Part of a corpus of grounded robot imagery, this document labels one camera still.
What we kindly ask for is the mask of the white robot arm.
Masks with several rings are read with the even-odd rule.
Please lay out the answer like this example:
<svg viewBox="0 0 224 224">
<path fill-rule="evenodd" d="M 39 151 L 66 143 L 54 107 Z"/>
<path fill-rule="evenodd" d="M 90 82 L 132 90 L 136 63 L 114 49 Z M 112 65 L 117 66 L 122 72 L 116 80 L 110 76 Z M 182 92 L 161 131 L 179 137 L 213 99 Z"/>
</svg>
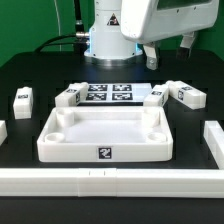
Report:
<svg viewBox="0 0 224 224">
<path fill-rule="evenodd" d="M 155 70 L 156 43 L 181 35 L 181 46 L 190 49 L 196 32 L 214 25 L 219 0 L 94 0 L 94 5 L 86 59 L 103 66 L 145 59 Z"/>
</svg>

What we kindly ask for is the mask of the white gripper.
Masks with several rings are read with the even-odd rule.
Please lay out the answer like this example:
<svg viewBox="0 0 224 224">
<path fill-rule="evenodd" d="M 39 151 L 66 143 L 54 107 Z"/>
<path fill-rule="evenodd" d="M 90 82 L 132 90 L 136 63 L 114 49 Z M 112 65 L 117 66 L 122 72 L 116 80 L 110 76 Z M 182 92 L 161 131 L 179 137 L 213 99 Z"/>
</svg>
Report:
<svg viewBox="0 0 224 224">
<path fill-rule="evenodd" d="M 168 9 L 159 9 L 159 1 L 122 0 L 121 4 L 121 33 L 132 42 L 144 44 L 150 70 L 159 65 L 159 48 L 154 41 L 183 34 L 176 56 L 187 60 L 197 39 L 196 31 L 212 27 L 219 8 L 219 0 Z"/>
</svg>

